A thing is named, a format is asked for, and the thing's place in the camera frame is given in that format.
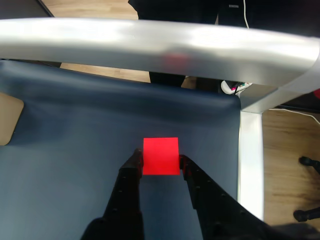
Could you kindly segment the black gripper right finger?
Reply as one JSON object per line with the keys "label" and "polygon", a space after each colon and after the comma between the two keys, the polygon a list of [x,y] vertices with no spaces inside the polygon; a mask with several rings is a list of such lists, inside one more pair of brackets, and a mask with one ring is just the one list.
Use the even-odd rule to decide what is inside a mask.
{"label": "black gripper right finger", "polygon": [[196,210],[204,240],[274,240],[275,233],[248,212],[185,155],[179,167]]}

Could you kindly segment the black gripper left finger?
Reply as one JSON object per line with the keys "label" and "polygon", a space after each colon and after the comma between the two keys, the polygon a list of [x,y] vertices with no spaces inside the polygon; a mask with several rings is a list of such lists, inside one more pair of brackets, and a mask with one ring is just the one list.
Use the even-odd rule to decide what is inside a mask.
{"label": "black gripper left finger", "polygon": [[140,208],[139,184],[143,153],[136,149],[118,171],[102,217],[85,229],[82,240],[143,240],[144,223]]}

